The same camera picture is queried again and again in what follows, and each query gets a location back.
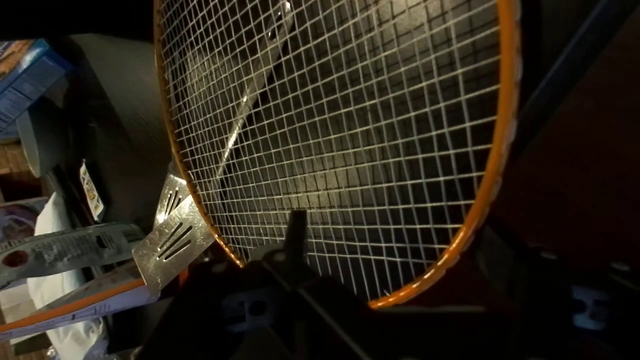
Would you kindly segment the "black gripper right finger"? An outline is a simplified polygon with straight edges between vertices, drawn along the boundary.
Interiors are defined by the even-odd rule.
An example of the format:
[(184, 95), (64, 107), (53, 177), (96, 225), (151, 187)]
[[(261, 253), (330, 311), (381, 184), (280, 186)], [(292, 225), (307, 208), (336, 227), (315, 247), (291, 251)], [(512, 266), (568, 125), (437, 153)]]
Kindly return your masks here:
[(639, 270), (580, 270), (503, 223), (478, 235), (482, 274), (514, 303), (511, 360), (640, 360)]

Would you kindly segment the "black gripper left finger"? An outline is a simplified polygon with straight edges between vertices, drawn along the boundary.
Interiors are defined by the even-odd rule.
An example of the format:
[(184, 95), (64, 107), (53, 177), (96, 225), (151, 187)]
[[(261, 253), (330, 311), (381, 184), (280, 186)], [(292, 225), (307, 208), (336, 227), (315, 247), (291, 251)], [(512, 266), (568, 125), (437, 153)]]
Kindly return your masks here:
[(270, 329), (295, 360), (372, 360), (369, 306), (339, 280), (312, 270), (307, 244), (309, 213), (292, 210), (285, 241), (250, 260), (239, 274), (243, 288), (222, 299), (227, 329)]

